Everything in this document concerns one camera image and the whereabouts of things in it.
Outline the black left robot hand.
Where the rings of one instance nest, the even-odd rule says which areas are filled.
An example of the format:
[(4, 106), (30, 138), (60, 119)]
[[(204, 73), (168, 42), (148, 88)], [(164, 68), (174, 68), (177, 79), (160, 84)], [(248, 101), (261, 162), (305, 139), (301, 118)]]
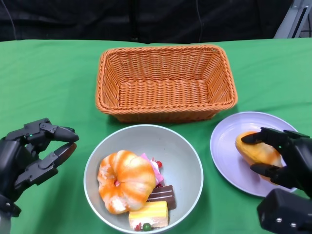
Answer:
[(70, 127), (43, 118), (8, 133), (0, 140), (0, 194), (15, 202), (32, 185), (58, 173), (79, 140)]

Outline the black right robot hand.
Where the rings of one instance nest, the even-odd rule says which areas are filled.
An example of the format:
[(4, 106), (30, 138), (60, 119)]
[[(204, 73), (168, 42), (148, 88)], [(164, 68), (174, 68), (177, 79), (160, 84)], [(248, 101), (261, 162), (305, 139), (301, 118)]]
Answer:
[(312, 196), (312, 139), (299, 132), (262, 127), (235, 140), (250, 169), (272, 184)]

